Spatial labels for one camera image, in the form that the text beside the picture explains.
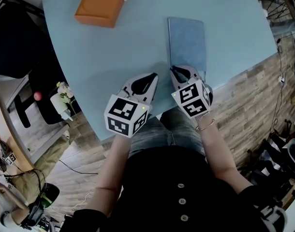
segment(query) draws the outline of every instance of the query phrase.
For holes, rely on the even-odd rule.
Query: black office chair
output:
[[[66,78],[49,36],[39,29],[25,8],[25,2],[17,1],[7,2],[0,8],[0,75],[23,78],[28,74],[32,92],[40,91],[43,95],[37,105],[44,120],[47,124],[55,124],[63,119],[49,99],[56,93],[56,83],[66,81]],[[34,14],[42,17],[39,11]],[[33,96],[24,102],[19,95],[14,99],[25,128],[30,127],[25,110],[34,102]],[[77,102],[73,103],[73,108],[75,112],[71,109],[71,116],[81,111]]]

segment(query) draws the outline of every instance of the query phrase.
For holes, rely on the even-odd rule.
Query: cardboard box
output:
[[[124,0],[82,0],[75,18],[83,24],[114,28]]]

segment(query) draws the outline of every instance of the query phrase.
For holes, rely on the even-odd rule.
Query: white flower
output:
[[[57,90],[57,93],[59,93],[59,94],[66,94],[69,98],[72,98],[74,96],[74,94],[71,91],[71,88],[65,82],[61,82],[59,84],[59,88]]]

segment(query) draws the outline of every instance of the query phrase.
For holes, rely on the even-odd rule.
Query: light blue table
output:
[[[204,22],[206,82],[212,87],[277,51],[257,0],[127,0],[114,29],[77,22],[80,1],[44,0],[44,12],[61,68],[100,140],[112,135],[103,118],[109,97],[130,77],[159,75],[154,116],[176,105],[170,95],[167,17]]]

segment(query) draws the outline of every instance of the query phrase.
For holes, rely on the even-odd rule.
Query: blue jeans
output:
[[[149,148],[178,145],[204,154],[201,137],[190,120],[179,107],[162,114],[160,121],[154,117],[133,136],[129,157]]]

